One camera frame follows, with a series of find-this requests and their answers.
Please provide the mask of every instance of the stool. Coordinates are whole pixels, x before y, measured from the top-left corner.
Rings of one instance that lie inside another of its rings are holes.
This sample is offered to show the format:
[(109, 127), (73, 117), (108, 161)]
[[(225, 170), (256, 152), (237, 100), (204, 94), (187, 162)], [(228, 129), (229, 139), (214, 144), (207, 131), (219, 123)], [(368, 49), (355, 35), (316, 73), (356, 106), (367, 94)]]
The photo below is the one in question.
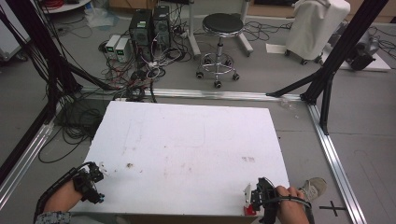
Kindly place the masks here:
[(207, 53), (201, 58), (195, 74), (196, 77), (203, 78), (204, 72), (215, 75), (216, 88), (221, 87), (219, 75), (233, 71), (233, 80), (238, 80), (240, 76), (236, 73), (236, 70), (233, 67), (233, 58), (222, 53), (222, 38), (240, 35), (244, 29), (244, 23), (233, 15), (215, 13), (204, 18), (203, 29), (209, 35), (219, 36), (219, 43), (216, 53)]

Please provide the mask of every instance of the black stool seat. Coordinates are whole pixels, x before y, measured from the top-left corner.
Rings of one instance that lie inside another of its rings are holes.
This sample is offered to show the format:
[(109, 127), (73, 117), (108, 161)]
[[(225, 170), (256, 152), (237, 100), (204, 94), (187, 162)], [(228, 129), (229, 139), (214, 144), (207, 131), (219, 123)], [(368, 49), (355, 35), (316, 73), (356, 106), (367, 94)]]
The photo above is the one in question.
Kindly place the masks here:
[(204, 18), (203, 26), (209, 32), (237, 35), (244, 28), (244, 23), (239, 18), (230, 14), (215, 13)]

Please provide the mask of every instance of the red object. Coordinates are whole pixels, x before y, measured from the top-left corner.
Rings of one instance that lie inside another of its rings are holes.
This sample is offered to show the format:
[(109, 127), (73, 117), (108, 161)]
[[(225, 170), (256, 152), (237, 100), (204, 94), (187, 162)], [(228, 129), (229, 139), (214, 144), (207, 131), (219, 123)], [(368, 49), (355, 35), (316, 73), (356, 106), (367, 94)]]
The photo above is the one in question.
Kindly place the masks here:
[(246, 217), (256, 216), (256, 211), (253, 210), (253, 206), (250, 204), (248, 207), (244, 206), (244, 212)]

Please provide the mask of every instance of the human hand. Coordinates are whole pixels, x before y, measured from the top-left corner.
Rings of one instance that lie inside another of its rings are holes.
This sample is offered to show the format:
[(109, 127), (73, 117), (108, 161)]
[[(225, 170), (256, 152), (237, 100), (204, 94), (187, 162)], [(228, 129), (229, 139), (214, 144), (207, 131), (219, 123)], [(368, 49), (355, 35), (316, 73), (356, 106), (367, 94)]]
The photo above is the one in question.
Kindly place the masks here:
[[(283, 186), (276, 187), (280, 196), (299, 197), (304, 199), (304, 194), (294, 187), (286, 189)], [(303, 205), (294, 201), (281, 201), (277, 211), (277, 218), (282, 224), (308, 224)]]
[(46, 202), (44, 213), (46, 212), (67, 212), (74, 207), (82, 194), (75, 190), (73, 180), (61, 186)]

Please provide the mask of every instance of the white equipment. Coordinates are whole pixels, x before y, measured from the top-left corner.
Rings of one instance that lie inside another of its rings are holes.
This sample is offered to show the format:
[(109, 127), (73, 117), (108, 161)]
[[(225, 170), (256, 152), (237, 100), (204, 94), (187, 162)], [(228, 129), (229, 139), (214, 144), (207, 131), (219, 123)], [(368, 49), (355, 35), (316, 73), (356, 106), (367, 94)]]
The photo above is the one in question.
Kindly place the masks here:
[(116, 46), (116, 53), (119, 63), (127, 63), (132, 57), (131, 45), (128, 37), (122, 37)]
[(344, 0), (300, 0), (294, 9), (293, 23), (285, 55), (290, 52), (302, 58), (301, 64), (316, 59), (337, 26), (350, 10)]
[(108, 42), (106, 44), (106, 52), (107, 52), (108, 59), (117, 60), (117, 54), (116, 54), (115, 48), (116, 48), (117, 44), (119, 43), (120, 38), (121, 38), (120, 35), (113, 35), (108, 40)]

